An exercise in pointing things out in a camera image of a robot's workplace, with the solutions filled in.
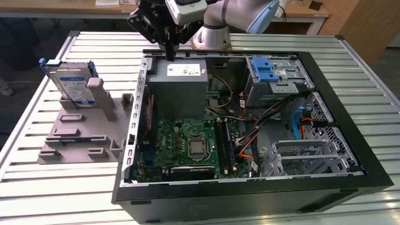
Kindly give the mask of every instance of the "power supply label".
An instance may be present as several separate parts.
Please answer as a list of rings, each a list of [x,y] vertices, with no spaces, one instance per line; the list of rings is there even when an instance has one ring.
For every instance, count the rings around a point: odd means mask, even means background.
[[[166,76],[200,76],[200,64],[169,64]]]
[[[82,105],[94,103],[84,77],[60,77],[60,85],[73,102]]]

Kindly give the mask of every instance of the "white table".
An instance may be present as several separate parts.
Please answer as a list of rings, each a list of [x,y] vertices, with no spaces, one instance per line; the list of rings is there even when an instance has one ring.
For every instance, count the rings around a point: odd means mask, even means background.
[[[234,50],[312,53],[394,186],[318,214],[221,219],[193,224],[398,224],[400,104],[346,42],[332,36],[246,34],[232,34],[230,40]],[[144,48],[157,46],[137,33],[81,32],[77,37],[68,37],[56,58],[90,58],[105,89],[118,97],[121,93],[133,93]],[[134,224],[120,206],[110,204],[117,163],[36,164],[58,113],[58,98],[53,83],[44,78],[0,153],[1,225]]]

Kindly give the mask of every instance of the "wooden desk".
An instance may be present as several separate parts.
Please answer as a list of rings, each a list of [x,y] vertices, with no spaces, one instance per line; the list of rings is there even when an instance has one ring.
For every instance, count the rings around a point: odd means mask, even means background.
[[[0,0],[0,17],[126,19],[134,5],[96,8],[96,0]]]
[[[134,5],[118,8],[96,8],[96,0],[0,0],[0,17],[126,19]],[[290,0],[285,12],[288,22],[312,23],[306,34],[316,35],[330,13],[324,7],[318,11],[308,8],[310,0]]]

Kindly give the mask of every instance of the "desk leg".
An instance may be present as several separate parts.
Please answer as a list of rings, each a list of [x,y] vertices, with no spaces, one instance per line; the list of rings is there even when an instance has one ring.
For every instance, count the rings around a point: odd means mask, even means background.
[[[317,35],[322,27],[325,18],[314,18],[312,25],[308,28],[306,35]]]

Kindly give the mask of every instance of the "green motherboard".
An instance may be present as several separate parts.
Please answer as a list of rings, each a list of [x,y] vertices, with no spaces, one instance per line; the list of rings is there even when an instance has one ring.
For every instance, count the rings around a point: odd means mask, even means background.
[[[154,168],[174,166],[213,166],[214,179],[244,178],[248,176],[246,161],[236,162],[236,171],[220,171],[218,145],[214,120],[160,120],[154,152]],[[236,120],[226,121],[229,137],[240,136]],[[146,172],[150,182],[162,181],[150,169]]]

